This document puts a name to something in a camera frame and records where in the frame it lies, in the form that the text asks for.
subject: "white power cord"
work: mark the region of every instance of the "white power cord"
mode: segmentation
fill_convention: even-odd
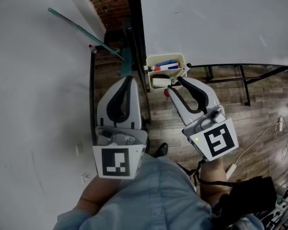
[[[288,125],[287,125],[287,122],[286,122],[285,118],[284,118],[283,116],[280,116],[280,117],[284,119],[285,124],[286,124],[286,127],[287,127],[287,129],[288,129]],[[277,132],[279,131],[279,124],[280,124],[279,122],[278,122],[278,123],[273,123],[273,124],[271,124],[268,128],[266,128],[266,129],[264,130],[264,132],[237,158],[237,160],[236,160],[236,162],[235,162],[234,164],[237,165],[237,163],[238,163],[239,159],[241,158],[241,156],[242,156],[246,151],[248,151],[248,150],[252,147],[252,145],[254,145],[254,144],[256,143],[256,141],[258,141],[258,140],[265,134],[265,132],[266,132],[269,128],[271,128],[273,125],[276,125],[276,126],[275,126],[275,133],[277,133]],[[277,154],[278,154],[278,153],[276,153],[276,154],[274,155],[274,157],[273,157],[273,158],[271,159],[271,161],[270,161],[270,164],[269,164],[269,176],[270,176],[270,174],[271,174],[271,163],[272,163],[273,159],[277,156]],[[287,155],[288,155],[288,140],[287,140],[287,143],[286,143],[285,147],[282,149],[282,153],[280,154],[281,159],[282,159],[282,160],[286,159]]]

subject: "teal mop handle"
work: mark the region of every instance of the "teal mop handle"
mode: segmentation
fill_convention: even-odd
[[[119,48],[116,49],[111,49],[110,47],[108,47],[107,45],[105,45],[103,42],[101,42],[98,38],[94,37],[92,34],[90,34],[87,30],[85,30],[84,28],[82,28],[81,26],[77,25],[75,22],[71,21],[70,19],[66,18],[65,16],[61,15],[59,12],[55,11],[52,8],[48,8],[48,11],[51,12],[52,14],[62,18],[63,20],[65,20],[66,22],[68,22],[69,24],[71,24],[72,26],[76,27],[78,30],[80,30],[81,32],[83,32],[85,35],[87,35],[89,38],[91,38],[92,40],[94,40],[96,43],[100,44],[101,46],[103,46],[106,50],[108,50],[111,54],[113,55],[117,55],[117,53],[120,51]]]

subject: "forearm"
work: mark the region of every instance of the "forearm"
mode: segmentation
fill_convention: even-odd
[[[92,215],[112,198],[118,190],[121,180],[105,179],[96,176],[83,191],[75,209],[84,210]]]
[[[226,173],[222,159],[216,159],[202,164],[201,179],[207,182],[226,182]],[[223,194],[229,193],[229,187],[221,185],[200,184],[201,199],[213,205]]]

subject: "blue shirt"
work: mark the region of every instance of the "blue shirt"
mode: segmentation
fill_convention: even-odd
[[[145,154],[136,178],[122,181],[95,216],[71,210],[58,216],[54,230],[206,230],[213,226],[212,217],[211,207],[176,163]],[[264,229],[253,215],[237,226]]]

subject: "black cable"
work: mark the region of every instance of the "black cable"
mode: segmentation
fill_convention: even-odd
[[[197,169],[195,171],[196,178],[200,183],[206,184],[206,185],[221,185],[221,186],[230,186],[230,187],[233,187],[236,184],[235,182],[222,182],[222,181],[206,182],[206,181],[202,180],[199,176],[199,170],[200,170],[201,165],[203,163],[205,163],[205,160],[199,161],[198,165],[197,165]]]

